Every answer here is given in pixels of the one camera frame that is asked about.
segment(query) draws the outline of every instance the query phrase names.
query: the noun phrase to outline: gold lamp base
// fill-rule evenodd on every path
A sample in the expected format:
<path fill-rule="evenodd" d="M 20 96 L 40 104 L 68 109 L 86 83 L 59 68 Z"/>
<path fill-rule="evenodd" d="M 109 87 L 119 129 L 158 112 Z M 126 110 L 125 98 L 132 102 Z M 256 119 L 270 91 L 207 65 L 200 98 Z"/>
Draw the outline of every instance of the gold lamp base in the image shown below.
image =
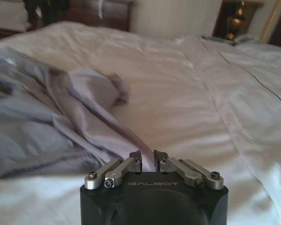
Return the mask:
<path fill-rule="evenodd" d="M 226 39 L 234 40 L 236 34 L 245 24 L 244 17 L 244 1 L 242 1 L 241 7 L 239 7 L 233 16 L 230 16 L 227 20 L 228 33 Z"/>

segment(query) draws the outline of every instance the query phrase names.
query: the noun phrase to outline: screw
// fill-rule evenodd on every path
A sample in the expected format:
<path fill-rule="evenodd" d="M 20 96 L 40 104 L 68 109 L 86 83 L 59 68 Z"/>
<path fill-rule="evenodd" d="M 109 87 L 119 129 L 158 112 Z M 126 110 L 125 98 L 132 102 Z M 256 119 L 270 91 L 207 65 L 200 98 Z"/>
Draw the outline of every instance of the screw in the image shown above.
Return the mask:
<path fill-rule="evenodd" d="M 91 178 L 92 180 L 96 179 L 97 178 L 97 172 L 94 172 L 94 171 L 89 172 L 89 178 Z"/>
<path fill-rule="evenodd" d="M 203 182 L 203 180 L 202 179 L 196 179 L 195 180 L 195 187 L 196 188 L 202 188 L 202 187 L 204 187 L 204 182 Z"/>
<path fill-rule="evenodd" d="M 213 171 L 213 172 L 211 172 L 210 173 L 210 176 L 211 176 L 211 178 L 212 179 L 214 179 L 214 180 L 219 180 L 220 179 L 220 173 L 219 172 L 216 172 L 216 171 Z"/>
<path fill-rule="evenodd" d="M 104 181 L 104 187 L 111 188 L 113 185 L 113 180 L 108 178 L 106 181 Z"/>

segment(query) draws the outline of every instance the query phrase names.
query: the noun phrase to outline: metal linkage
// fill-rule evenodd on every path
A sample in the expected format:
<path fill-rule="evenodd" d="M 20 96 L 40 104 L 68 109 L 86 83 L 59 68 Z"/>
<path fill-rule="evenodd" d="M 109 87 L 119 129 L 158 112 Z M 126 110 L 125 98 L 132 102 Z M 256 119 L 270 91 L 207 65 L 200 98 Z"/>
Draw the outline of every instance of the metal linkage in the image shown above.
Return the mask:
<path fill-rule="evenodd" d="M 122 160 L 113 159 L 104 166 L 102 166 L 96 172 L 90 172 L 84 178 L 84 186 L 88 190 L 94 190 L 101 186 L 104 176 L 108 171 L 115 169 L 118 165 L 120 165 Z"/>
<path fill-rule="evenodd" d="M 199 172 L 203 177 L 205 185 L 210 189 L 222 190 L 224 188 L 224 179 L 220 176 L 219 172 L 210 172 L 190 159 L 179 161 L 191 170 Z"/>
<path fill-rule="evenodd" d="M 127 158 L 117 168 L 106 173 L 104 186 L 106 188 L 114 188 L 121 185 L 123 181 L 123 177 L 128 171 L 140 172 L 141 161 L 138 158 L 133 158 L 133 157 Z"/>
<path fill-rule="evenodd" d="M 202 175 L 199 172 L 189 169 L 175 158 L 164 158 L 160 161 L 160 171 L 178 173 L 184 179 L 185 184 L 191 187 L 202 188 L 204 186 Z"/>

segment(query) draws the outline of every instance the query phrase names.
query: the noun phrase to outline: wall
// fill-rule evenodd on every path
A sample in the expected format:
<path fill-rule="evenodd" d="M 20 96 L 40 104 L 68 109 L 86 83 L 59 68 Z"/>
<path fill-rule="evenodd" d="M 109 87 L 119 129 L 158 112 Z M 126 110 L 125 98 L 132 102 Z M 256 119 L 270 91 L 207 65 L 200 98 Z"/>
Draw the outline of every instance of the wall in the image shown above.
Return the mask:
<path fill-rule="evenodd" d="M 276 1 L 253 1 L 264 2 L 264 6 L 257 10 L 248 33 L 260 38 Z M 212 35 L 221 3 L 222 0 L 134 0 L 131 30 L 160 38 L 175 38 L 186 34 Z"/>

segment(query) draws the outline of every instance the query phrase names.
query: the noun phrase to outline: bed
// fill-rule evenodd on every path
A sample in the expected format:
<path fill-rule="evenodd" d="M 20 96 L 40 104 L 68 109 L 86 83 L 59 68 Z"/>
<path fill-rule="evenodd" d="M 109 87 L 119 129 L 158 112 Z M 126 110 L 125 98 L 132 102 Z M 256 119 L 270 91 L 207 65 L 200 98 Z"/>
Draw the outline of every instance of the bed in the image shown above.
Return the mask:
<path fill-rule="evenodd" d="M 256 45 L 161 40 L 73 22 L 0 41 L 6 46 L 68 72 L 117 73 L 130 101 L 112 114 L 151 149 L 219 171 L 229 225 L 281 224 L 281 51 L 275 63 Z M 84 176 L 0 180 L 0 225 L 80 224 Z"/>

